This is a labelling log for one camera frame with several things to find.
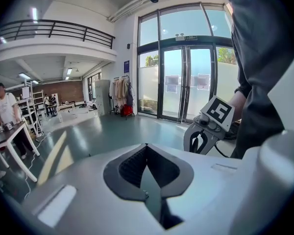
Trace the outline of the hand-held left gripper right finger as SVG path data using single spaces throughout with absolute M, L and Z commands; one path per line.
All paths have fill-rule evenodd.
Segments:
M 232 235 L 238 209 L 234 185 L 243 161 L 146 145 L 160 187 L 159 218 L 147 235 Z

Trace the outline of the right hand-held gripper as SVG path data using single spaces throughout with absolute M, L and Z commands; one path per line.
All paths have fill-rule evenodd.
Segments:
M 184 133 L 184 151 L 207 155 L 230 129 L 235 108 L 216 95 L 200 110 Z M 198 147 L 198 136 L 203 143 Z

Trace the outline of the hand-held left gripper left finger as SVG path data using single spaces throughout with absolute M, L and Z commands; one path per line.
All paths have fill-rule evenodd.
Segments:
M 120 174 L 120 166 L 145 144 L 84 158 L 23 201 L 22 206 L 59 235 L 161 235 L 146 208 L 146 194 Z

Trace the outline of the person's right forearm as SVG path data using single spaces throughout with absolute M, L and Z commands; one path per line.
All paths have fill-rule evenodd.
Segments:
M 244 94 L 240 91 L 236 91 L 229 101 L 229 104 L 234 107 L 234 115 L 232 122 L 236 122 L 242 119 L 245 102 L 246 97 L 244 96 Z

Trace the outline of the red bag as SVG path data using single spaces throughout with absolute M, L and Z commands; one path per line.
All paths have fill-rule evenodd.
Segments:
M 121 109 L 121 116 L 127 118 L 128 116 L 135 116 L 133 112 L 133 106 L 123 105 Z

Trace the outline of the paper notice sheets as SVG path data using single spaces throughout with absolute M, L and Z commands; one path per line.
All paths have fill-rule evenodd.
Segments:
M 191 87 L 197 88 L 197 90 L 210 90 L 210 74 L 198 74 L 191 76 Z

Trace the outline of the black-framed glass doors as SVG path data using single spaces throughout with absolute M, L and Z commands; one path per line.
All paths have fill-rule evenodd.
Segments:
M 231 42 L 229 4 L 190 3 L 156 10 L 138 19 L 138 112 L 189 123 L 213 97 L 229 100 L 238 86 Z M 176 41 L 176 34 L 197 41 Z M 210 74 L 210 90 L 191 87 L 191 76 Z M 177 93 L 167 93 L 165 76 L 179 75 Z

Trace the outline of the grey photo notice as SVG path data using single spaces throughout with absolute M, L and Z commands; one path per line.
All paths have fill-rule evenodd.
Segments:
M 179 85 L 179 75 L 166 75 L 165 76 L 165 84 L 166 85 Z

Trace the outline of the clothes rack with garments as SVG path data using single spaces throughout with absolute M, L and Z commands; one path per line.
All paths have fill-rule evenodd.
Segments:
M 129 76 L 115 77 L 109 87 L 110 106 L 112 107 L 110 114 L 114 113 L 121 116 L 121 109 L 125 104 L 133 106 L 134 109 L 133 96 L 134 91 Z

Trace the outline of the person's black shirt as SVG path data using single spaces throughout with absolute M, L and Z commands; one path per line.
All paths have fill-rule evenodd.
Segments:
M 294 59 L 293 0 L 229 0 L 233 48 L 239 66 L 237 91 L 246 101 L 232 158 L 283 130 L 268 98 Z

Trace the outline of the exit sign with lamps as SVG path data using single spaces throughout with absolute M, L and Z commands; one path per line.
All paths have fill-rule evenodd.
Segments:
M 197 41 L 197 36 L 192 35 L 192 36 L 185 36 L 184 34 L 176 34 L 175 35 L 175 40 L 176 41 Z

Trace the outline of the dark table with white legs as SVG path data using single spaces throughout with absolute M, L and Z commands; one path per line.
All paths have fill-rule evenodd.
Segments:
M 40 156 L 40 153 L 38 152 L 33 140 L 30 137 L 29 131 L 27 129 L 26 123 L 24 121 L 14 125 L 11 130 L 0 132 L 0 148 L 5 147 L 10 152 L 11 156 L 15 160 L 15 162 L 18 164 L 18 166 L 23 170 L 23 172 L 28 176 L 29 179 L 31 179 L 33 182 L 37 182 L 37 178 L 32 174 L 32 172 L 25 166 L 22 159 L 18 156 L 16 150 L 14 149 L 12 145 L 13 139 L 16 137 L 16 135 L 21 131 L 24 130 L 26 137 L 36 154 L 36 156 Z

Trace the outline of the grey locker cabinet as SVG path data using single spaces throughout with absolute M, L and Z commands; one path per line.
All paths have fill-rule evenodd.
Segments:
M 95 82 L 96 107 L 99 116 L 106 115 L 111 110 L 109 87 L 109 80 L 102 79 Z

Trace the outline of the white shelf rack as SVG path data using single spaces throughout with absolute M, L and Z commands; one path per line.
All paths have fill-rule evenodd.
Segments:
M 37 84 L 36 81 L 24 80 L 21 86 L 22 92 L 17 97 L 17 103 L 21 111 L 22 120 L 26 122 L 27 128 L 36 138 L 40 138 L 44 135 L 44 131 L 40 123 L 43 111 L 40 112 L 39 110 L 45 110 L 45 104 L 43 102 L 43 91 L 38 93 L 33 91 L 33 85 L 35 84 Z

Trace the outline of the black balcony railing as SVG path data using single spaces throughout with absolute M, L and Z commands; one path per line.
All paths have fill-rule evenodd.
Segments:
M 0 44 L 30 38 L 70 38 L 112 48 L 115 37 L 78 23 L 59 20 L 18 20 L 0 25 Z

